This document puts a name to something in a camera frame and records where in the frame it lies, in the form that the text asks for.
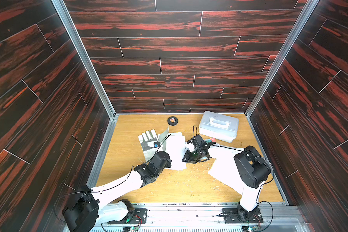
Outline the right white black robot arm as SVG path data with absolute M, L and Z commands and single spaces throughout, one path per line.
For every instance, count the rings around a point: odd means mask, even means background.
M 208 173 L 241 194 L 237 216 L 241 222 L 257 215 L 258 200 L 263 184 L 272 172 L 271 165 L 255 147 L 225 147 L 215 139 L 204 140 L 195 135 L 185 143 L 185 163 L 200 163 L 215 159 Z

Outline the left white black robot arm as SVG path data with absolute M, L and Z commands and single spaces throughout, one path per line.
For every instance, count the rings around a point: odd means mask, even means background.
M 132 218 L 132 204 L 121 200 L 109 203 L 131 191 L 156 181 L 165 168 L 171 167 L 168 153 L 159 151 L 148 163 L 132 167 L 125 176 L 108 184 L 88 188 L 84 185 L 77 191 L 66 194 L 66 206 L 62 210 L 64 221 L 71 232 L 89 232 L 96 224 L 108 221 L 125 221 Z

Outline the small teal cover notebook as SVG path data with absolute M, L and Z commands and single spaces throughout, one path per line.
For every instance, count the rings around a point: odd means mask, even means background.
M 209 147 L 210 146 L 216 146 L 216 147 L 220 146 L 220 144 L 218 144 L 214 138 L 206 139 L 205 141 Z

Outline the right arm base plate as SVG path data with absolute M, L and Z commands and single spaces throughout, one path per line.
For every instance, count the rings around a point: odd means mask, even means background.
M 219 214 L 224 218 L 226 224 L 231 223 L 254 223 L 262 224 L 264 222 L 260 209 L 257 206 L 253 211 L 247 212 L 243 208 L 223 208 Z

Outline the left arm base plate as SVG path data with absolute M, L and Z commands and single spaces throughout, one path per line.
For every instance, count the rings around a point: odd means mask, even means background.
M 108 221 L 107 224 L 146 224 L 147 222 L 147 213 L 146 208 L 135 208 L 134 210 L 129 210 L 127 215 L 120 221 Z

